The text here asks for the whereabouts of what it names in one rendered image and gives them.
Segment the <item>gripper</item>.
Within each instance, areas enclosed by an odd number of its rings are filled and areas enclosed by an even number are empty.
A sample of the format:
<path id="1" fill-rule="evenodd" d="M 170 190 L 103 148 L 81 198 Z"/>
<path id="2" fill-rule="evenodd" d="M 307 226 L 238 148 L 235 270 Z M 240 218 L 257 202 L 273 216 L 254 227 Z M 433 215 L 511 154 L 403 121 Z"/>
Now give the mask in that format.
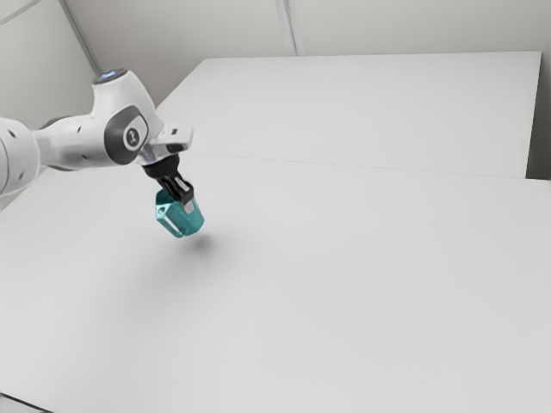
<path id="1" fill-rule="evenodd" d="M 184 212 L 192 213 L 195 210 L 194 187 L 180 176 L 179 163 L 180 157 L 171 155 L 156 163 L 143 165 L 142 169 L 151 179 L 158 179 L 159 185 L 171 198 L 180 203 Z"/>

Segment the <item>teal faceted mug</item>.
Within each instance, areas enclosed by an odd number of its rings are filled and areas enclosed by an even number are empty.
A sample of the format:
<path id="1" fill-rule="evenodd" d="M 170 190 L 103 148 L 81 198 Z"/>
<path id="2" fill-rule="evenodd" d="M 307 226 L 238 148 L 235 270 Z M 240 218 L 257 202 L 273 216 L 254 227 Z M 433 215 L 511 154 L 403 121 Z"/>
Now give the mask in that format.
<path id="1" fill-rule="evenodd" d="M 205 223 L 195 197 L 183 205 L 161 189 L 156 194 L 155 208 L 157 222 L 177 238 L 196 234 Z"/>

